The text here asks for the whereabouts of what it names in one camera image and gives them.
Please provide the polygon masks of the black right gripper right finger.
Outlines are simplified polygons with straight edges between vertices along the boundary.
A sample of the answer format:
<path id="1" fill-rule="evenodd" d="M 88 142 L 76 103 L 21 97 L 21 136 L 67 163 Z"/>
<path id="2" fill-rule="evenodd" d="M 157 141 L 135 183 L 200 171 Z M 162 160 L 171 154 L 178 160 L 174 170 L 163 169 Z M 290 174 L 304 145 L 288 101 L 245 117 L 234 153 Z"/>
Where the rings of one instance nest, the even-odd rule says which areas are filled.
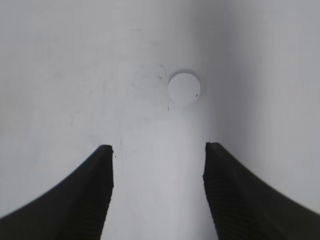
<path id="1" fill-rule="evenodd" d="M 206 143 L 203 183 L 220 240 L 318 240 L 320 216 L 273 189 L 221 144 Z"/>

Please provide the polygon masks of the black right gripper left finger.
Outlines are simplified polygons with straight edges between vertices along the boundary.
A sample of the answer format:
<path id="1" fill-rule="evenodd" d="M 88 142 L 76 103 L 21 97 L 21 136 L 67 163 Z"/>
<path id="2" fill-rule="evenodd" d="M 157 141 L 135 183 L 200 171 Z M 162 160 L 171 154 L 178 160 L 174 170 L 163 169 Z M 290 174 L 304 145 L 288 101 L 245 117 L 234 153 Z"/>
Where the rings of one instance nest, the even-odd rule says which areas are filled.
<path id="1" fill-rule="evenodd" d="M 113 148 L 100 145 L 55 187 L 1 217 L 0 238 L 99 240 L 113 187 Z"/>

